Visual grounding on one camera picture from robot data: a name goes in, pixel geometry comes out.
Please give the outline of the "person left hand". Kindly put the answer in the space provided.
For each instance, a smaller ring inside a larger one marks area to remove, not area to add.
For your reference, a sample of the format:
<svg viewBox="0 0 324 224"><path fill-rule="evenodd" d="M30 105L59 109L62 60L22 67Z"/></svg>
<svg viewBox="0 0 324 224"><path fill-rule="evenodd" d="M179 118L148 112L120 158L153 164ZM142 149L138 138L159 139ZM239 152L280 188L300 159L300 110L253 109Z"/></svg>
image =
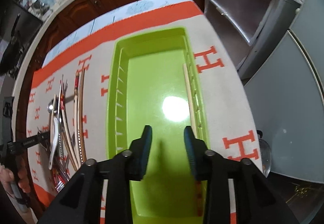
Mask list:
<svg viewBox="0 0 324 224"><path fill-rule="evenodd" d="M16 160L19 162L19 170L18 170L19 181L17 185L21 188L21 190L25 194L30 196L31 187L29 184L26 164L24 162L24 159L21 156L17 157ZM1 183L7 195L9 195L11 198L15 198L13 189L11 187L11 183L15 183L14 173L9 168L5 167L3 163L1 163Z"/></svg>

